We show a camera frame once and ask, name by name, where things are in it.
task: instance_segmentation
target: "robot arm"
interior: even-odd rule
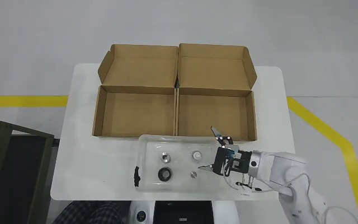
[[[198,167],[199,169],[212,171],[224,178],[228,178],[231,171],[248,174],[248,184],[236,184],[251,189],[254,178],[265,183],[271,190],[279,193],[279,201],[291,224],[318,224],[324,217],[327,217],[324,224],[336,223],[331,215],[325,214],[328,205],[324,198],[310,186],[304,159],[286,152],[241,151],[230,137],[223,137],[213,127],[211,130],[221,147],[218,147],[215,162],[209,166]],[[266,173],[269,157],[271,161],[272,157],[274,159],[270,178],[265,180],[263,174]]]
[[[270,179],[262,177],[267,158],[273,156]],[[279,192],[279,201],[290,223],[321,223],[328,205],[311,186],[305,161],[291,153],[253,151],[248,175]],[[325,223],[334,224],[328,215]]]

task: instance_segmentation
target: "table surface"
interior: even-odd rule
[[[217,193],[143,193],[134,188],[137,139],[92,136],[99,64],[78,64],[73,72],[51,187],[55,200],[277,200],[276,192],[245,196],[228,187]],[[255,67],[253,87],[257,141],[242,150],[294,153],[282,71]]]

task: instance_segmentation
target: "yellow floor line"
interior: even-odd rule
[[[328,124],[319,119],[316,115],[307,110],[292,97],[287,97],[287,103],[289,108],[296,115],[305,120],[309,125],[314,127],[317,131],[319,131],[322,135],[324,135],[341,149],[353,188],[356,204],[358,205],[358,160],[352,143],[333,128],[331,128]]]
[[[64,107],[68,96],[0,96],[0,107],[34,108]]]

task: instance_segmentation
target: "open cardboard box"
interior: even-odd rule
[[[111,46],[98,69],[94,136],[175,135],[177,49]]]
[[[212,136],[214,126],[257,139],[257,76],[244,46],[112,45],[98,75],[94,136]]]
[[[251,91],[257,79],[244,46],[180,44],[176,135],[257,139]]]

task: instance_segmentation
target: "clear plastic tray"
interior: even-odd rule
[[[214,163],[219,146],[214,138],[142,135],[138,146],[138,191],[217,192],[228,187],[222,176],[198,169],[199,166]],[[201,153],[200,161],[193,159],[194,151]],[[171,157],[167,164],[161,160],[163,152],[169,153]],[[158,177],[163,167],[172,170],[172,177],[167,182]],[[191,177],[192,171],[196,172],[196,178]]]

